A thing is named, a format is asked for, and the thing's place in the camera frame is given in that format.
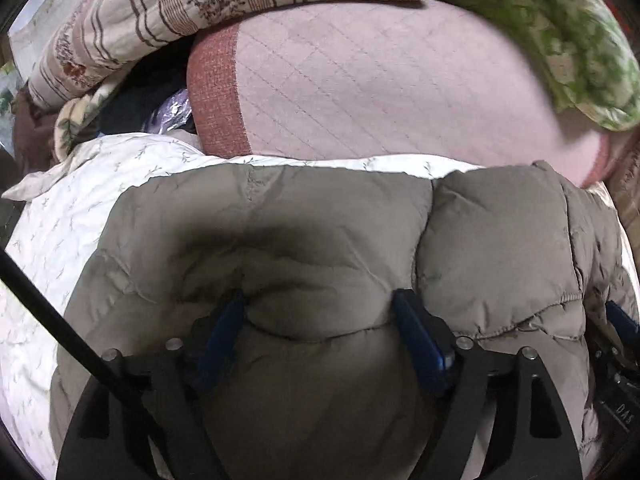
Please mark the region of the brown cloth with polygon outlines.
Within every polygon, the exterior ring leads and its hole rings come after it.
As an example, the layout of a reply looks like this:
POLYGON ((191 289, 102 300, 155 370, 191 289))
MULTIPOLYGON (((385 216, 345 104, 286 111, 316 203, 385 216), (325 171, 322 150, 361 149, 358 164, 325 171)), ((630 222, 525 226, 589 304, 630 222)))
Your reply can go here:
POLYGON ((14 115, 14 158, 21 173, 47 171, 58 160, 54 154, 54 126, 58 113, 48 113, 32 102, 27 86, 18 90, 11 110, 14 115))

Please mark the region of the green white patterned blanket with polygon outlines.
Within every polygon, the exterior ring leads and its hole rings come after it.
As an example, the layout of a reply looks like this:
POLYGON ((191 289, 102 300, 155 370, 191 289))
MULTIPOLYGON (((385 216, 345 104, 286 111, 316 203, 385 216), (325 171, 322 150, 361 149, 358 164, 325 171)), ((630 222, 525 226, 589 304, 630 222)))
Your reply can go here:
POLYGON ((639 123, 639 64, 604 0, 445 0, 510 35, 548 84, 557 110, 597 125, 639 123))

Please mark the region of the floral cream cloth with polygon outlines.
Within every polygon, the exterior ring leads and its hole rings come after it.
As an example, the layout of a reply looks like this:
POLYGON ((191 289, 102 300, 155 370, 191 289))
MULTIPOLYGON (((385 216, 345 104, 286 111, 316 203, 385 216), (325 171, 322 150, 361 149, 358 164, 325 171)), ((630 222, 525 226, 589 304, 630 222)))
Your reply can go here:
POLYGON ((121 76, 109 76, 94 90, 81 98, 71 99, 62 107, 53 131, 53 153, 57 162, 64 162, 73 151, 74 145, 79 142, 80 134, 99 115, 100 110, 121 84, 121 76))

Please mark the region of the pink quilted mattress pad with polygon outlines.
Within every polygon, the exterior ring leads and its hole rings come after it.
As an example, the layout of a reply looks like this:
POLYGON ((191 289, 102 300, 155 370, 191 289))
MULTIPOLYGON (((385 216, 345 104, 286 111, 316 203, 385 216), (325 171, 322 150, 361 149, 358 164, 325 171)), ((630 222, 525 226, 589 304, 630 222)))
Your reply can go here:
POLYGON ((511 39, 439 1, 298 6, 202 32, 186 86, 204 151, 221 157, 544 160, 590 185, 611 154, 585 115, 555 110, 511 39))

